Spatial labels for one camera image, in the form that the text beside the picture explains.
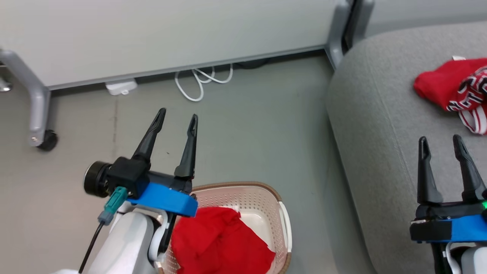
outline basket handle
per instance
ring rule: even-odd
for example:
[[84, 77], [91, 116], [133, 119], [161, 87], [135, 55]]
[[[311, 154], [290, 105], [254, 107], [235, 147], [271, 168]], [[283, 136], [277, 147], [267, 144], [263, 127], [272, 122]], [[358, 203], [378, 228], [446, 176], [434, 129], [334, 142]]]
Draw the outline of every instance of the basket handle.
[[283, 223], [283, 227], [285, 229], [285, 235], [284, 239], [286, 247], [287, 247], [287, 252], [290, 253], [291, 250], [293, 249], [293, 233], [291, 232], [291, 220], [289, 219], [289, 214], [287, 213], [286, 206], [284, 205], [283, 202], [279, 202], [279, 205], [281, 206], [282, 210], [282, 215], [281, 215], [281, 222]]

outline gray floor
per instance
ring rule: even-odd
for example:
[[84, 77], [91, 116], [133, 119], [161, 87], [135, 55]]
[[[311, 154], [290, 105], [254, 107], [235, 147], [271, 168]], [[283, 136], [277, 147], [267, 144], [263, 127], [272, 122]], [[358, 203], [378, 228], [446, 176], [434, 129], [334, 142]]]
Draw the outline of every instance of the gray floor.
[[[127, 96], [110, 96], [102, 86], [60, 93], [50, 116], [60, 141], [49, 153], [27, 145], [29, 97], [14, 82], [13, 91], [0, 93], [3, 272], [79, 267], [105, 202], [84, 193], [86, 168], [130, 156], [157, 110], [166, 107], [152, 169], [173, 172], [197, 113], [195, 185], [256, 180], [273, 186], [292, 222], [288, 273], [372, 273], [325, 110], [331, 74], [324, 56], [240, 69], [229, 84], [206, 85], [199, 103], [186, 100], [165, 77], [143, 79]], [[197, 96], [194, 79], [181, 84]]]

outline beige plastic basket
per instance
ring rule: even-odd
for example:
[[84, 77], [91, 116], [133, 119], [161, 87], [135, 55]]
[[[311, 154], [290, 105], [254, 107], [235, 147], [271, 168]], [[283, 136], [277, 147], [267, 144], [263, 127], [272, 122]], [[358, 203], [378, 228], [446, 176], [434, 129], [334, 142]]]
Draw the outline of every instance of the beige plastic basket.
[[[279, 194], [259, 182], [228, 182], [193, 188], [198, 207], [229, 207], [240, 212], [250, 227], [270, 250], [276, 253], [267, 274], [284, 274], [291, 262], [293, 246], [291, 223]], [[172, 250], [166, 251], [164, 272], [176, 274], [179, 265]]]

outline gray sofa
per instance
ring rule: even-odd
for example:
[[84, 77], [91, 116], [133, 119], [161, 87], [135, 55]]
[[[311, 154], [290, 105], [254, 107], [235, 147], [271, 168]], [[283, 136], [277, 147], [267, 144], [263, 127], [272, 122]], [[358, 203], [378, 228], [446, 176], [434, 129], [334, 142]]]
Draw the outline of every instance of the gray sofa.
[[420, 98], [412, 84], [453, 55], [487, 57], [487, 22], [394, 31], [347, 53], [329, 88], [327, 109], [365, 244], [378, 274], [434, 273], [430, 246], [410, 240], [417, 207], [418, 139], [426, 136], [436, 185], [461, 200], [452, 136], [460, 134], [487, 179], [487, 136], [456, 113]]

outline black cable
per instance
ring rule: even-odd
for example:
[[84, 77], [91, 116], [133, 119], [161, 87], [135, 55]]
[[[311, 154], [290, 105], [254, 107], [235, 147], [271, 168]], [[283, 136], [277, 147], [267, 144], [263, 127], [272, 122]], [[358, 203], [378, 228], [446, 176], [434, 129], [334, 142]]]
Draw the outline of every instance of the black cable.
[[78, 273], [83, 273], [83, 269], [85, 269], [86, 262], [88, 261], [88, 257], [90, 257], [91, 250], [93, 249], [94, 243], [96, 242], [96, 238], [98, 238], [98, 234], [100, 234], [101, 228], [105, 224], [104, 221], [101, 221], [100, 224], [98, 225], [98, 228], [96, 229], [92, 241], [90, 243], [90, 246], [88, 247], [88, 250], [86, 251], [85, 258], [83, 259], [83, 262], [81, 263], [81, 266], [79, 267]]
[[266, 58], [263, 60], [254, 60], [254, 61], [235, 63], [235, 65], [237, 65], [243, 69], [256, 69], [256, 68], [263, 67], [264, 65], [267, 65], [267, 63], [270, 60], [271, 60], [271, 58]]

